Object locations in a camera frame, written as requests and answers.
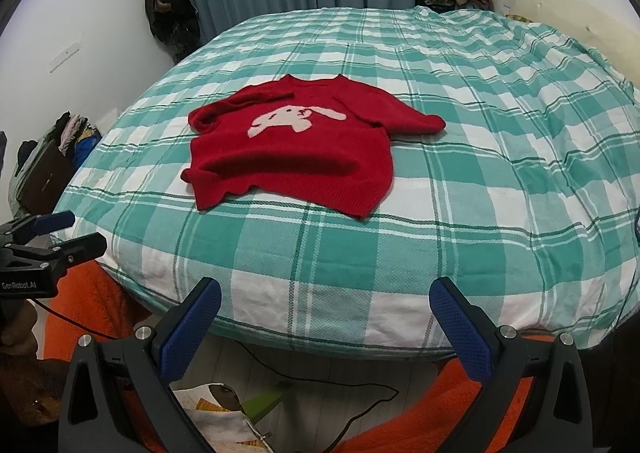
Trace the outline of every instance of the human hand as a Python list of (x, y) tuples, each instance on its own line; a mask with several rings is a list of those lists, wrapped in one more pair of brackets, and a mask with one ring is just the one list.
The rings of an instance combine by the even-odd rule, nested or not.
[(38, 313), (31, 303), (24, 300), (18, 314), (0, 330), (0, 353), (12, 356), (35, 356), (38, 342), (33, 326)]

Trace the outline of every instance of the brown suitcase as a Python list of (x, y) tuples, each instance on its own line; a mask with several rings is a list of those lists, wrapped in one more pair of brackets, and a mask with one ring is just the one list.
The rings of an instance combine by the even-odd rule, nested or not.
[(71, 163), (62, 155), (56, 142), (49, 141), (25, 178), (18, 202), (32, 215), (52, 213), (73, 176)]

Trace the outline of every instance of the blue gripper pad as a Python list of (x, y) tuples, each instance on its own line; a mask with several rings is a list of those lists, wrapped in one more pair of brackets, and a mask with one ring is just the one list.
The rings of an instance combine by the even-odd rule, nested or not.
[(480, 383), (489, 380), (493, 372), (491, 348), (439, 279), (429, 289), (429, 305), (467, 377)]
[[(165, 385), (183, 377), (221, 304), (220, 284), (212, 278), (203, 278), (184, 302), (169, 309), (156, 325), (156, 339), (161, 341), (154, 359), (159, 378)], [(177, 321), (172, 317), (175, 315), (178, 316)], [(163, 335), (165, 328), (168, 332), (166, 336)]]
[(71, 227), (75, 222), (76, 217), (73, 211), (62, 211), (36, 218), (31, 227), (36, 235), (48, 235), (54, 231)]

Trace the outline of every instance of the sweater sleeve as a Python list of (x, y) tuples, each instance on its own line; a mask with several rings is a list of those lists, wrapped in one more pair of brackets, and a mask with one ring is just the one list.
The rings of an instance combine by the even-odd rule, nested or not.
[(216, 127), (217, 117), (256, 103), (293, 96), (291, 89), (283, 89), (277, 81), (249, 85), (231, 94), (228, 98), (201, 106), (189, 113), (189, 124), (199, 134), (207, 134)]
[(440, 116), (413, 109), (382, 89), (344, 78), (334, 98), (356, 117), (383, 126), (391, 134), (437, 134), (445, 127)]

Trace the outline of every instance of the bed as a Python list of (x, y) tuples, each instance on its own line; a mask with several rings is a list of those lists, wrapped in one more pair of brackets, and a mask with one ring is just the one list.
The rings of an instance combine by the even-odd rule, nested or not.
[[(196, 107), (292, 74), (344, 74), (447, 123), (392, 141), (394, 183), (364, 221), (254, 190), (206, 212), (180, 179)], [(427, 8), (252, 18), (176, 65), (118, 119), (63, 194), (100, 264), (166, 310), (202, 276), (212, 331), (310, 353), (450, 352), (431, 314), (449, 276), (500, 324), (599, 343), (638, 306), (640, 92), (544, 24)]]

